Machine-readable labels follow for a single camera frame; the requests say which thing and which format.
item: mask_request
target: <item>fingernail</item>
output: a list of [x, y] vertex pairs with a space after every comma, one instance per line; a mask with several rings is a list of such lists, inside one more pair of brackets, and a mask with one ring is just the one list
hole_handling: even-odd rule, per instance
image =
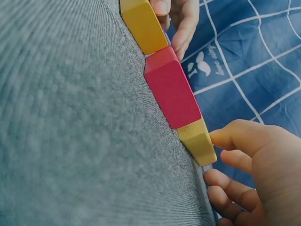
[[166, 15], [168, 14], [168, 6], [164, 1], [158, 1], [155, 5], [155, 12], [159, 15]]

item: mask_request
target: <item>gray couch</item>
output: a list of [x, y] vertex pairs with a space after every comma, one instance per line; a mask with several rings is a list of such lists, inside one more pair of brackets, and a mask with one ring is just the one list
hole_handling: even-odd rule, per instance
[[0, 226], [215, 225], [119, 0], [0, 1]]

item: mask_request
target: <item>toy block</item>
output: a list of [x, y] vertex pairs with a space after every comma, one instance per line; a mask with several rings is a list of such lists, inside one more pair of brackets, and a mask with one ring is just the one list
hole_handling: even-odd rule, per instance
[[217, 157], [204, 119], [177, 129], [179, 138], [199, 166], [216, 162]]
[[120, 0], [121, 17], [141, 51], [148, 55], [168, 46], [149, 0]]
[[146, 58], [144, 77], [172, 129], [201, 119], [196, 99], [171, 47]]

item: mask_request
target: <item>hand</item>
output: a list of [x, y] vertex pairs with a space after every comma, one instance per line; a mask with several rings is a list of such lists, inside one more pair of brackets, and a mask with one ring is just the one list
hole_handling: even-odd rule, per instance
[[150, 0], [150, 4], [166, 31], [170, 25], [170, 15], [177, 30], [171, 46], [182, 60], [198, 25], [199, 0]]
[[301, 225], [301, 139], [277, 126], [243, 120], [210, 136], [225, 149], [222, 161], [251, 173], [256, 184], [254, 190], [215, 169], [204, 174], [209, 200], [224, 217], [220, 226]]

